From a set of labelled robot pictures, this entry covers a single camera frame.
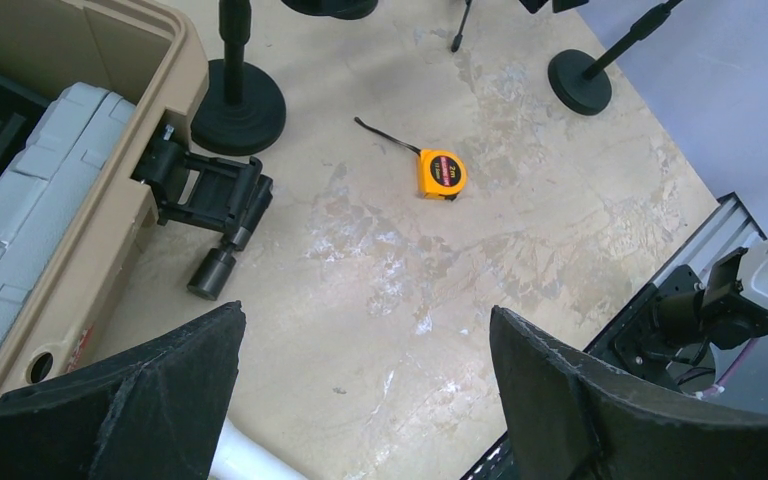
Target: beige tabletop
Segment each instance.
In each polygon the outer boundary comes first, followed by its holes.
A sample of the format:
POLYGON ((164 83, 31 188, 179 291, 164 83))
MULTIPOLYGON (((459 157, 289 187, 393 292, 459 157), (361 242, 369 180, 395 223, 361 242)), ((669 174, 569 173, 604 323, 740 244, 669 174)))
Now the beige tabletop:
MULTIPOLYGON (((217 2, 170 3, 220 56, 217 2)), ((575 12, 475 2, 453 55, 463 1, 382 0, 356 22, 252 3, 247 60, 289 112, 258 155, 275 199, 221 298, 248 316, 229 417, 313 479, 458 478, 505 430, 491 307, 584 347, 715 201, 615 67, 601 115, 556 99, 552 56, 602 51, 575 12), (414 155, 355 115, 457 152, 465 192, 418 198, 414 155)), ((157 228, 98 357, 218 306, 185 289, 216 240, 157 228)))

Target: beige storage box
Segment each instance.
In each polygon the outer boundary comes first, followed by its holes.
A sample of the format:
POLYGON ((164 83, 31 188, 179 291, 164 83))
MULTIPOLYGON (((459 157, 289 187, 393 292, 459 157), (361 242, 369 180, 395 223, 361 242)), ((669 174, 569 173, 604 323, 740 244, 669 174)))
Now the beige storage box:
POLYGON ((51 99, 84 82, 136 105, 0 348, 1 394, 91 358, 157 209, 131 174, 158 125, 190 142, 207 60, 190 20, 148 0, 0 0, 0 74, 51 99))

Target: black circular label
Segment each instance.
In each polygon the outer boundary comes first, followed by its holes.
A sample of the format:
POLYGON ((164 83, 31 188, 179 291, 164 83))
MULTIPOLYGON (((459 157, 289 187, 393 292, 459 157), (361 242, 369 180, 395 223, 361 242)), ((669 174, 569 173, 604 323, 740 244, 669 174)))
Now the black circular label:
POLYGON ((461 168, 452 157, 440 155, 431 161, 431 176, 444 187, 454 187, 461 182, 461 168))

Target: tape measure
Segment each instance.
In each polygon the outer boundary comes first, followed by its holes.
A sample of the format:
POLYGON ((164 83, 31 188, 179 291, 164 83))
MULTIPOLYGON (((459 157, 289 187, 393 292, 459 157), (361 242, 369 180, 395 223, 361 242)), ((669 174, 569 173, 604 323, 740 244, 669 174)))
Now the tape measure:
POLYGON ((417 161, 419 191, 425 198, 454 201, 466 186, 466 167, 454 153, 419 149, 370 127, 358 117, 355 117, 355 122, 370 132, 377 133, 419 155, 417 161))

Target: white cylinder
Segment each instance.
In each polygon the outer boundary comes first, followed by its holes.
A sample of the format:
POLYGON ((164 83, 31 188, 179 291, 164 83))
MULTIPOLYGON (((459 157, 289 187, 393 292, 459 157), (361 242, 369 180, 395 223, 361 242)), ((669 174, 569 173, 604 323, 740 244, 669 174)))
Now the white cylinder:
POLYGON ((243 435, 227 418, 222 424, 210 475, 219 480, 306 480, 243 435))

